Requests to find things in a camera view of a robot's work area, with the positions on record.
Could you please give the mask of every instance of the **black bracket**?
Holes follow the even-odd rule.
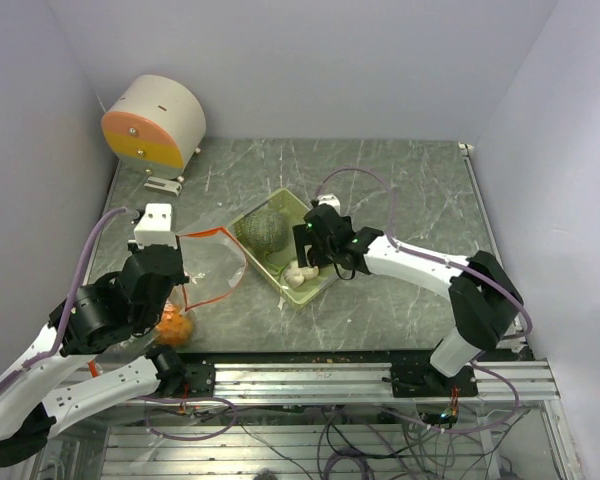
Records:
[[[161,396],[173,395],[183,384],[186,369],[178,353],[167,345],[154,347],[145,357],[153,362],[158,370],[156,378],[160,385],[156,392]]]
[[[489,277],[522,303],[520,293],[491,253],[480,250],[469,258],[469,267]],[[503,295],[465,272],[451,280],[449,299],[460,336],[487,352],[497,348],[518,314],[518,309]]]
[[[430,365],[391,365],[391,383],[395,398],[422,398],[451,396],[451,389],[458,388],[460,397],[478,396],[473,368],[462,367],[455,377],[447,378]]]
[[[185,383],[189,385],[187,397],[212,397],[216,384],[216,369],[213,365],[187,365]]]
[[[353,230],[351,217],[341,217],[327,204],[314,206],[303,217],[304,224],[293,227],[298,265],[315,267],[336,264],[346,270],[359,271],[369,275],[364,255],[369,246],[378,237],[384,235],[381,230],[363,227]],[[305,247],[311,246],[305,254]]]
[[[160,321],[173,287],[187,281],[180,249],[149,245],[136,250],[120,272],[78,289],[62,355],[102,353],[131,335],[148,333]],[[57,328],[65,302],[51,312],[49,326]]]

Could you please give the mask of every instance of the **small white object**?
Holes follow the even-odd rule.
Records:
[[[292,260],[289,263],[289,266],[282,273],[282,277],[291,288],[298,288],[305,282],[305,280],[316,278],[319,273],[320,269],[318,267],[300,268],[298,266],[298,261]]]
[[[182,184],[180,182],[174,182],[173,180],[164,180],[158,177],[149,177],[144,182],[144,188],[152,190],[154,192],[166,193],[174,197],[178,197],[182,191]]]
[[[143,217],[133,230],[139,249],[149,245],[168,245],[178,248],[175,234],[171,231],[173,207],[169,203],[147,203]]]
[[[328,193],[326,195],[318,195],[318,205],[326,203],[327,205],[331,205],[338,215],[340,215],[340,200],[333,193]]]

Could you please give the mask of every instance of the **metal grate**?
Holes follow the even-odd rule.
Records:
[[[401,425],[373,425],[394,449],[406,446]],[[195,436],[216,431],[218,427],[163,427],[165,433]],[[279,480],[307,479],[307,475],[294,463],[282,459],[262,442],[267,442],[285,456],[292,458],[304,467],[314,480],[320,477],[317,472],[317,444],[323,425],[276,425],[246,426],[248,435],[237,426],[227,433],[200,442],[179,442],[148,435],[144,427],[114,427],[110,431],[102,478],[108,480],[252,480],[263,469],[276,473]],[[371,454],[386,454],[387,448],[378,436],[365,425],[342,425],[338,428],[360,450]],[[460,478],[476,459],[482,455],[480,441],[467,437],[441,436],[436,442],[426,442],[424,453],[444,464],[448,458],[448,467],[444,478]],[[346,444],[333,430],[330,440],[336,448]],[[326,440],[320,449],[321,465],[332,454]],[[414,472],[419,472],[413,457],[409,455],[404,462]],[[436,466],[431,459],[423,458],[428,469],[442,474],[443,468]],[[404,472],[402,466],[391,458],[368,460],[377,480],[388,480]],[[484,479],[486,464],[480,460],[464,476],[465,480]],[[342,461],[330,476],[332,480],[357,480],[358,469],[351,461]]]

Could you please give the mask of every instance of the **ball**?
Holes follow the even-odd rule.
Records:
[[[186,344],[193,333],[193,322],[182,315],[174,305],[167,304],[156,326],[156,342],[179,347]]]
[[[289,226],[282,213],[260,209],[242,219],[236,233],[238,239],[255,252],[273,253],[287,246]]]

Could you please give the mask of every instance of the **plastic bag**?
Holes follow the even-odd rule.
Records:
[[[247,268],[247,257],[226,228],[179,238],[185,274],[190,279],[179,292],[184,312],[218,302],[237,288]]]

